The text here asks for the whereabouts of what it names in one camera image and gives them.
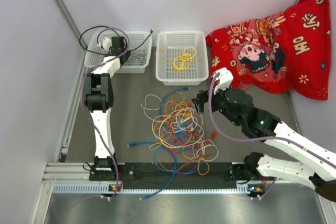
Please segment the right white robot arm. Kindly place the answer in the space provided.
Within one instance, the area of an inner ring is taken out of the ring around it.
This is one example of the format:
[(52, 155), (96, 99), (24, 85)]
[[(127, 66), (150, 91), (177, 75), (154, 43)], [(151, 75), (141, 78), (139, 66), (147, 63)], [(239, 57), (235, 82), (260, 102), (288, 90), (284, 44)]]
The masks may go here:
[(291, 129), (272, 113), (254, 106), (253, 99), (241, 89), (200, 90), (192, 99), (198, 113), (208, 104), (209, 113), (218, 111), (246, 135), (244, 142), (253, 139), (275, 147), (296, 159), (284, 161), (266, 154), (246, 156), (245, 174), (252, 180), (274, 177), (302, 184), (329, 201), (335, 201), (335, 153)]

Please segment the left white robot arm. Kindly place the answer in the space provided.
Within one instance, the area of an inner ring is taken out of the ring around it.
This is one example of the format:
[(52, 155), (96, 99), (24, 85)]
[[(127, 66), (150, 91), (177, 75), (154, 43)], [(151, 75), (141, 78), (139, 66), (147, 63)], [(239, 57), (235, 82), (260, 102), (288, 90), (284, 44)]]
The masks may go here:
[(89, 119), (93, 124), (96, 142), (89, 179), (107, 182), (119, 179), (110, 129), (110, 113), (114, 103), (111, 78), (129, 58), (129, 38), (104, 37), (97, 46), (104, 49), (107, 55), (101, 64), (93, 67), (85, 76), (83, 102), (90, 113)]

